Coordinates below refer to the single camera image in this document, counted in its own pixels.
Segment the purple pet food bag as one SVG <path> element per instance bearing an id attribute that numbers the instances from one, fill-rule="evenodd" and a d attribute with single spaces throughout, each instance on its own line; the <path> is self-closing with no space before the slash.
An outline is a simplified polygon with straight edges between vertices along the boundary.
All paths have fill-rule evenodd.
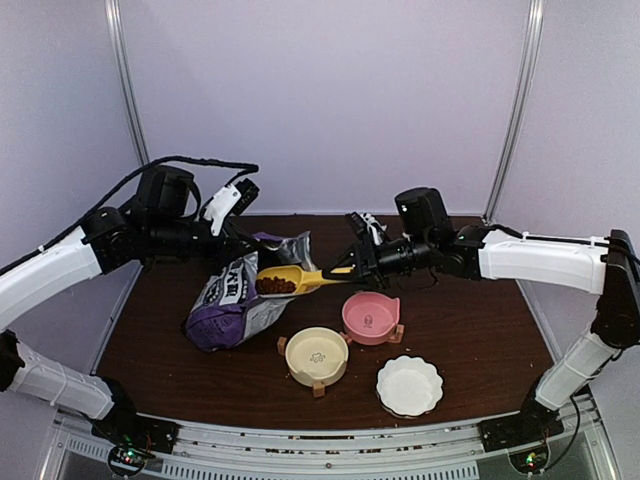
<path id="1" fill-rule="evenodd" d="M 227 263 L 212 275 L 181 324 L 181 333 L 200 351 L 234 348 L 273 325 L 293 293 L 261 293 L 257 274 L 270 266 L 317 269 L 311 257 L 311 233 L 293 237 L 254 235 L 259 248 Z"/>

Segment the yellow plastic scoop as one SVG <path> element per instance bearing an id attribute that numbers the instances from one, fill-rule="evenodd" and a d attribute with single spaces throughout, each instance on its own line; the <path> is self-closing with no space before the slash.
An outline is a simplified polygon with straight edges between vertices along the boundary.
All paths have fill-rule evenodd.
<path id="1" fill-rule="evenodd" d="M 256 280 L 264 279 L 281 279 L 285 282 L 293 283 L 296 287 L 293 294 L 296 295 L 306 294 L 316 287 L 345 283 L 345 280 L 325 278 L 321 270 L 306 271 L 297 265 L 278 266 L 261 270 L 257 274 Z"/>

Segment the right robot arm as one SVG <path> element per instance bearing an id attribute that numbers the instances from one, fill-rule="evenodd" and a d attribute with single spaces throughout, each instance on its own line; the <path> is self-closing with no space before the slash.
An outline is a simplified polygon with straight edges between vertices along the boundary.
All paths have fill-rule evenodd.
<path id="1" fill-rule="evenodd" d="M 626 232 L 582 239 L 531 235 L 499 224 L 455 229 L 435 188 L 413 188 L 394 201 L 403 237 L 376 243 L 366 222 L 349 215 L 356 241 L 323 270 L 324 279 L 382 288 L 394 275 L 427 269 L 469 280 L 559 285 L 597 296 L 590 326 L 541 376 L 514 417 L 519 440 L 535 440 L 573 394 L 638 344 L 639 259 Z"/>

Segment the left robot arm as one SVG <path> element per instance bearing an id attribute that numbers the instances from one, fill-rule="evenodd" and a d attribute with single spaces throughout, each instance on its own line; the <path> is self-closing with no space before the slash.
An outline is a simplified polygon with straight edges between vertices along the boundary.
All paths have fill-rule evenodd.
<path id="1" fill-rule="evenodd" d="M 19 340 L 10 325 L 57 294 L 132 262 L 157 257 L 238 256 L 244 243 L 226 231 L 259 189 L 237 175 L 203 200 L 191 172 L 149 164 L 132 173 L 135 194 L 118 208 L 103 201 L 55 239 L 1 270 L 1 388 L 103 421 L 123 444 L 144 433 L 142 419 L 113 380 L 83 374 Z"/>

